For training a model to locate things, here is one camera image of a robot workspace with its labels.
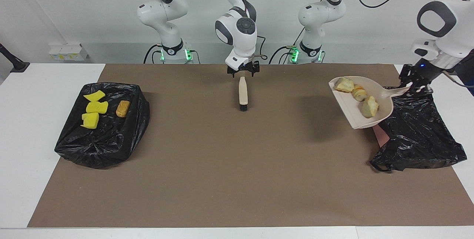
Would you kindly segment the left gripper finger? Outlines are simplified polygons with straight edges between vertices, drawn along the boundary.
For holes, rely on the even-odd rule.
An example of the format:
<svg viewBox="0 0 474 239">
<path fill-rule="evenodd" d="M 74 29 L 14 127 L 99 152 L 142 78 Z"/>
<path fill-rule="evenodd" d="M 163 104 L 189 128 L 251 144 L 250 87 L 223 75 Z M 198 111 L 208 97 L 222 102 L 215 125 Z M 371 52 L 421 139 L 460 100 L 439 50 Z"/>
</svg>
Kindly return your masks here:
<svg viewBox="0 0 474 239">
<path fill-rule="evenodd" d="M 413 80 L 413 95 L 430 95 L 433 93 L 433 89 L 430 86 L 432 80 L 425 79 L 424 77 L 418 77 Z"/>
<path fill-rule="evenodd" d="M 404 64 L 398 78 L 400 79 L 398 88 L 406 87 L 408 84 L 411 84 L 410 88 L 414 89 L 417 86 L 416 66 Z"/>
</svg>

